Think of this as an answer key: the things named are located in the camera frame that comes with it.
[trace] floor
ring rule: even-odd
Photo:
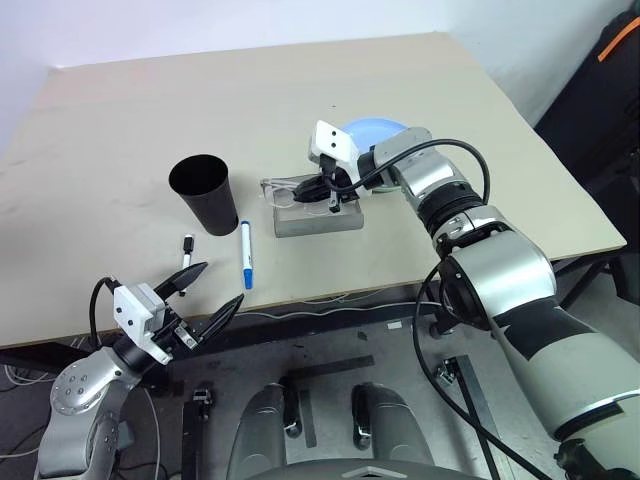
[[[561,279],[559,290],[566,292],[576,275]],[[600,275],[570,309],[619,342],[640,359],[640,309],[618,299],[611,278]],[[543,431],[511,375],[504,356],[490,336],[468,327],[459,327],[440,340],[423,336],[424,351],[432,365],[444,358],[467,354],[482,385],[497,429],[505,443],[554,479],[564,478],[555,466],[557,445]],[[200,357],[172,366],[175,376],[184,378],[185,392],[202,382],[215,390],[216,405],[207,423],[205,459],[208,479],[225,478],[226,464],[240,414],[249,398],[266,383],[277,381],[291,369],[371,356],[373,363],[356,369],[307,378],[300,386],[309,391],[317,446],[308,448],[307,439],[287,439],[290,463],[307,459],[366,456],[351,442],[351,387],[364,381],[383,383],[400,393],[412,407],[439,466],[487,478],[488,471],[474,432],[452,414],[422,377],[410,348],[407,322],[390,330],[386,323],[320,334],[303,339],[253,346]],[[0,390],[9,384],[0,379]],[[0,394],[0,452],[7,452],[28,432],[41,425],[48,413],[50,384],[20,387]],[[448,388],[461,401],[457,387]],[[180,468],[181,405],[183,398],[154,398],[160,419],[161,458],[169,473]],[[137,470],[126,467],[155,460],[155,426],[143,391],[134,391],[124,408],[136,442],[120,460],[122,478],[149,480],[153,466]],[[37,446],[38,435],[19,451]],[[0,463],[3,480],[31,480],[35,455]],[[530,478],[517,466],[514,477]]]

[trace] black paper cup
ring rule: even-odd
[[[169,185],[211,235],[227,235],[238,226],[238,214],[229,188],[229,169],[218,157],[194,155],[185,158],[171,170]]]

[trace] small marker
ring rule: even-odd
[[[253,288],[253,258],[251,258],[251,225],[246,220],[240,223],[242,232],[242,274],[244,276],[244,288]]]
[[[184,257],[182,257],[183,270],[191,265],[191,252],[193,252],[193,245],[193,235],[185,235],[184,242],[182,244],[182,250],[184,251]],[[180,290],[178,295],[184,297],[186,293],[186,290]]]

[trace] black cable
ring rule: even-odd
[[[523,457],[518,455],[515,451],[505,445],[498,437],[493,435],[490,431],[484,428],[480,423],[471,418],[467,412],[465,412],[460,406],[444,391],[444,389],[438,383],[438,380],[435,378],[429,365],[427,365],[427,361],[422,354],[422,348],[420,347],[420,338],[418,336],[418,318],[420,317],[420,299],[425,294],[425,291],[428,288],[429,282],[427,281],[429,277],[422,282],[422,286],[420,287],[420,291],[418,292],[418,297],[416,298],[416,308],[413,313],[413,319],[411,321],[411,330],[413,337],[413,348],[416,352],[416,356],[418,357],[418,362],[420,363],[420,368],[424,373],[425,377],[434,388],[434,390],[440,395],[440,397],[444,400],[444,402],[454,411],[456,412],[460,418],[462,418],[465,422],[471,425],[480,435],[485,437],[488,441],[493,443],[496,448],[501,450],[505,455],[511,458],[514,462],[524,468],[527,472],[533,475],[535,478],[539,480],[551,480],[550,477],[545,475],[543,472],[538,470],[537,467],[529,463]]]
[[[140,463],[138,465],[131,465],[130,467],[119,467],[118,468],[118,474],[120,474],[120,472],[129,472],[131,470],[138,470],[139,468],[143,468],[143,467],[155,467],[156,466],[156,462],[145,462],[145,463]],[[167,467],[165,467],[162,463],[160,463],[160,470],[162,470],[162,474],[164,475],[165,480],[169,480],[169,474],[167,473]]]
[[[424,279],[424,281],[427,282],[427,285],[431,283],[431,280],[433,280],[433,277],[436,276],[436,273],[438,273],[438,265],[433,267],[433,270],[431,270],[429,272],[429,275],[427,275],[427,278]],[[427,292],[427,298],[429,299],[429,301],[435,302],[436,298],[433,296],[433,292],[431,291],[431,288],[427,286],[426,292]]]
[[[333,183],[333,181],[329,177],[324,178],[324,184],[336,193],[344,194],[344,193],[355,192],[357,188],[363,186],[365,183],[368,183],[370,180],[377,177],[383,171],[385,171],[392,165],[395,165],[400,160],[408,157],[409,155],[413,155],[414,153],[419,152],[420,150],[424,150],[425,148],[437,147],[438,145],[451,145],[454,147],[460,147],[466,150],[467,152],[469,152],[471,155],[473,155],[473,157],[478,162],[478,165],[480,165],[480,169],[482,170],[482,180],[484,182],[482,202],[485,204],[489,203],[489,194],[491,191],[491,179],[489,175],[489,167],[487,165],[487,162],[485,161],[482,154],[473,145],[470,145],[467,142],[463,142],[462,140],[456,140],[453,138],[440,138],[438,140],[429,140],[428,142],[423,142],[423,143],[419,143],[418,145],[414,145],[413,147],[405,150],[404,152],[400,152],[391,160],[387,160],[382,165],[370,171],[364,177],[358,180],[356,183],[354,183],[353,185],[349,185],[348,187],[338,187],[336,184]]]
[[[440,285],[438,286],[438,301],[444,307],[444,310],[447,310],[447,306],[444,303],[444,282],[440,279]]]
[[[98,337],[98,329],[96,327],[96,302],[98,301],[98,294],[100,289],[104,285],[109,285],[112,282],[109,277],[102,277],[93,287],[91,292],[91,300],[89,300],[89,345],[93,350],[97,350],[100,347],[100,339]]]

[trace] white wall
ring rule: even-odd
[[[531,124],[629,0],[2,0],[0,153],[46,78],[209,50],[451,32]]]

